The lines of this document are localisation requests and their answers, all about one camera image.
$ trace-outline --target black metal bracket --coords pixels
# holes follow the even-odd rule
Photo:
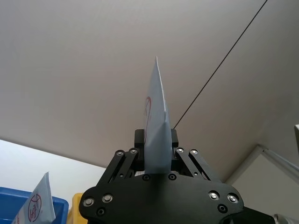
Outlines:
[[[81,198],[91,224],[274,224],[271,216],[244,207],[239,192],[224,184],[196,149],[178,147],[172,135],[169,174],[144,170],[143,129],[128,152],[116,151],[99,183]]]

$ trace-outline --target red marking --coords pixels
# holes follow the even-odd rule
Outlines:
[[[147,114],[147,106],[149,104],[149,113]],[[146,136],[147,136],[147,130],[148,130],[148,123],[149,123],[149,119],[150,119],[150,108],[151,108],[151,98],[150,97],[146,97],[145,100],[145,116],[147,116],[147,121],[146,121],[146,126],[144,129],[144,143],[146,142]]]
[[[30,222],[34,222],[41,211],[42,198],[39,194],[32,196],[30,203],[28,205],[28,219]]]

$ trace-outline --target red circle drawing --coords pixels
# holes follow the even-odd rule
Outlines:
[[[146,142],[148,123],[149,123],[149,119],[150,119],[150,108],[151,108],[151,98],[146,97],[146,100],[145,100],[145,116],[147,116],[147,120],[146,120],[145,129],[144,129],[144,143]]]
[[[34,194],[30,199],[28,205],[28,219],[30,222],[34,222],[41,211],[42,207],[42,198],[39,194]]]

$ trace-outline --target white wall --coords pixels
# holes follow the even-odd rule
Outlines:
[[[264,154],[257,156],[232,185],[246,207],[299,220],[299,185]]]
[[[50,172],[53,196],[68,201],[97,184],[105,168],[0,140],[0,187],[32,191]]]

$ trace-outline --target blue bin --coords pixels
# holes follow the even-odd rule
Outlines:
[[[0,187],[0,224],[11,224],[31,192]],[[52,197],[56,219],[52,224],[66,224],[69,204],[66,200]]]

